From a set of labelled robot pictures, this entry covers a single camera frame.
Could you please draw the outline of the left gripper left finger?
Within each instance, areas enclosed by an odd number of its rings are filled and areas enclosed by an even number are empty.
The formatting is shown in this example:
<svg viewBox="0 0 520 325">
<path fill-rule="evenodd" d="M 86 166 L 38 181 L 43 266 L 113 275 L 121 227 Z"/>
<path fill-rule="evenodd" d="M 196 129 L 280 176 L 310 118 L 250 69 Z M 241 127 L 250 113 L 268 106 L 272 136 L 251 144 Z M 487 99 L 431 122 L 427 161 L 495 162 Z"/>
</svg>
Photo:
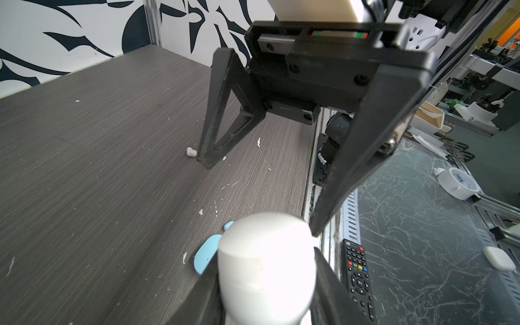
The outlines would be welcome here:
<svg viewBox="0 0 520 325">
<path fill-rule="evenodd" d="M 186 300 L 165 324 L 223 324 L 223 302 L 220 296 L 216 255 Z"/>
</svg>

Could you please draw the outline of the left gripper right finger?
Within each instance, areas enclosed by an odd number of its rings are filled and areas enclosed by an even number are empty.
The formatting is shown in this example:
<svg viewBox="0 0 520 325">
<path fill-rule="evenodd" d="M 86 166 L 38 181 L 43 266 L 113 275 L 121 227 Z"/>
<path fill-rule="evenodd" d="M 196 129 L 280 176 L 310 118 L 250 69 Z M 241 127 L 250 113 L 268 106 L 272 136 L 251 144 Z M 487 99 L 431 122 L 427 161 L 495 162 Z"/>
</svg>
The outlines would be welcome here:
<svg viewBox="0 0 520 325">
<path fill-rule="evenodd" d="M 312 324 L 365 324 L 363 313 L 353 304 L 345 285 L 333 272 L 318 248 L 316 261 L 316 288 L 310 305 Z"/>
</svg>

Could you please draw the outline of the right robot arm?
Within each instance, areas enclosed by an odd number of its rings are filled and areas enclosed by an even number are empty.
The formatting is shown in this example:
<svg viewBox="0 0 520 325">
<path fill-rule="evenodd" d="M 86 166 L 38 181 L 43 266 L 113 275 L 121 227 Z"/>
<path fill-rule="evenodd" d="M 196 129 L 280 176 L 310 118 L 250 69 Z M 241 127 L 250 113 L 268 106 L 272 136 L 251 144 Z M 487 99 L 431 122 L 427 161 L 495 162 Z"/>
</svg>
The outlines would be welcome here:
<svg viewBox="0 0 520 325">
<path fill-rule="evenodd" d="M 407 50 L 409 38 L 403 24 L 253 23 L 247 65 L 232 48 L 213 55 L 199 163 L 214 167 L 269 113 L 312 125 L 333 109 L 316 159 L 322 192 L 310 228 L 318 235 L 394 153 L 434 76 L 436 56 Z"/>
</svg>

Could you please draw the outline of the white earbud one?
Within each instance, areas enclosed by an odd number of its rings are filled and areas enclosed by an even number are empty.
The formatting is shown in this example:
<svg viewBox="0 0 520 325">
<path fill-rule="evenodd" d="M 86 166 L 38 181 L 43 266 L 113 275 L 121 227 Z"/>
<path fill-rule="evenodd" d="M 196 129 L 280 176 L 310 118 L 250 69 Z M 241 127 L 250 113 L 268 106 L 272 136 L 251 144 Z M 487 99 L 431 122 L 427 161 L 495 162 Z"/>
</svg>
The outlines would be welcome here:
<svg viewBox="0 0 520 325">
<path fill-rule="evenodd" d="M 186 155 L 190 158 L 195 158 L 197 156 L 197 151 L 191 147 L 186 149 Z"/>
</svg>

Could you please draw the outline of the white earbud charging case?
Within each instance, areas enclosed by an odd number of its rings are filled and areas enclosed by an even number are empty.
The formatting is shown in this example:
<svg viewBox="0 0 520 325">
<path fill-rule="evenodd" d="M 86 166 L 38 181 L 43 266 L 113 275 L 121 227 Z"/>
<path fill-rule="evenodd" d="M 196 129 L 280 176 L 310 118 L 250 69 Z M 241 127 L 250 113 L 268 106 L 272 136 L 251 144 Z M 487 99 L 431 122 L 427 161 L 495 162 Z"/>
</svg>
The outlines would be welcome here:
<svg viewBox="0 0 520 325">
<path fill-rule="evenodd" d="M 223 306 L 236 324 L 297 324 L 309 310 L 317 266 L 300 216 L 264 212 L 235 221 L 217 250 Z"/>
</svg>

